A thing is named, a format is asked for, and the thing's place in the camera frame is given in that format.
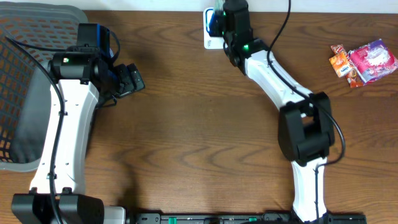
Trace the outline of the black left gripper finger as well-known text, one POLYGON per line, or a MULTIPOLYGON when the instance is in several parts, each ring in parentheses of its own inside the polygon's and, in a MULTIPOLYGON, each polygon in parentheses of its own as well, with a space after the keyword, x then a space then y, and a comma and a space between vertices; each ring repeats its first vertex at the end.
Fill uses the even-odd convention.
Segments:
POLYGON ((145 88, 145 86, 139 86, 139 87, 132 87, 131 89, 123 89, 122 91, 120 91, 119 93, 117 93, 117 97, 125 97, 128 95, 131 95, 135 92, 141 91, 145 88))
POLYGON ((134 63, 128 65, 127 70, 130 73, 131 82, 134 86, 134 90, 143 90, 145 88, 145 83, 136 65, 134 63))

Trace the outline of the purple red snack bag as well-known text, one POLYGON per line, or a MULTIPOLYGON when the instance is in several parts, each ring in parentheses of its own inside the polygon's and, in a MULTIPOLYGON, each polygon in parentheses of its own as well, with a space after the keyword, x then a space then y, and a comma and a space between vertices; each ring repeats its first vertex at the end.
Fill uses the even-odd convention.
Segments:
POLYGON ((382 39, 350 50, 348 55, 365 85, 397 70, 397 58, 382 39))

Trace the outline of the teal snack packet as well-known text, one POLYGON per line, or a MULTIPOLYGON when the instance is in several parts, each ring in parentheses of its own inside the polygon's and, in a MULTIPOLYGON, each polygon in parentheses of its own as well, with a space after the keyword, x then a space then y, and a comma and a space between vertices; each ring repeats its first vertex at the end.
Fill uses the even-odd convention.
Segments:
POLYGON ((215 0, 215 5, 214 5, 214 8, 213 8, 214 11, 222 12, 224 3, 225 3, 225 0, 215 0))

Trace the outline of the red orange candy bar wrapper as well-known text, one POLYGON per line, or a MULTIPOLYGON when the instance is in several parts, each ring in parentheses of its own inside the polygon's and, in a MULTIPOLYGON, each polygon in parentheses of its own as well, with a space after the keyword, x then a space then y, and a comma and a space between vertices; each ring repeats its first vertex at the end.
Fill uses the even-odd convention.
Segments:
POLYGON ((350 59, 344 46, 342 44, 337 44, 337 45, 332 45, 330 48, 331 48, 332 52, 334 53, 334 56, 340 52, 344 52, 346 54, 347 59, 353 69, 352 69, 352 71, 349 72, 349 74, 345 75, 342 78, 345 78, 347 80, 349 86, 351 88, 357 88, 357 87, 364 86, 364 83, 363 83, 361 77, 359 76, 359 72, 358 72, 357 68, 355 67, 353 61, 350 59))

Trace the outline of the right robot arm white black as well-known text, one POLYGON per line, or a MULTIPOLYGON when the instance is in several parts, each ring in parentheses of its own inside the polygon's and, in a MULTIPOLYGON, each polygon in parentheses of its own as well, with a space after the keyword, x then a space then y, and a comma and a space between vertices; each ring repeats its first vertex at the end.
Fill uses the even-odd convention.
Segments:
POLYGON ((223 38, 230 62, 256 82, 279 111, 278 143, 292 165, 296 219, 323 223, 323 165, 335 142, 329 97, 295 81, 275 59, 272 46, 254 36, 247 1, 217 1, 209 30, 223 38))

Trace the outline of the small orange snack packet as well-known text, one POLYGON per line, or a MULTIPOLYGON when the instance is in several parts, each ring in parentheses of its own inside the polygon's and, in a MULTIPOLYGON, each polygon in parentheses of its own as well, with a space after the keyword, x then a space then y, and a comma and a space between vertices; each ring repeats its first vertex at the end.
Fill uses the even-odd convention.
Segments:
POLYGON ((336 54, 329 59, 329 62, 339 78, 349 74, 349 72, 353 69, 344 52, 336 54))

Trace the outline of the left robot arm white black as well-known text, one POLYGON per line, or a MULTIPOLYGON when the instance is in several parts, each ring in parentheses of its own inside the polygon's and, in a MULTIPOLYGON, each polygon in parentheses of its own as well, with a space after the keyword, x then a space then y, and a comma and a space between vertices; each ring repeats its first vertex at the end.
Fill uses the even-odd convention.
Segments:
POLYGON ((78 26, 77 42, 56 49, 39 70, 50 82, 51 108, 37 171, 11 210, 21 223, 132 223, 124 207, 106 206, 85 193, 85 156, 93 115, 144 89, 134 64, 116 65, 116 34, 94 23, 78 26))

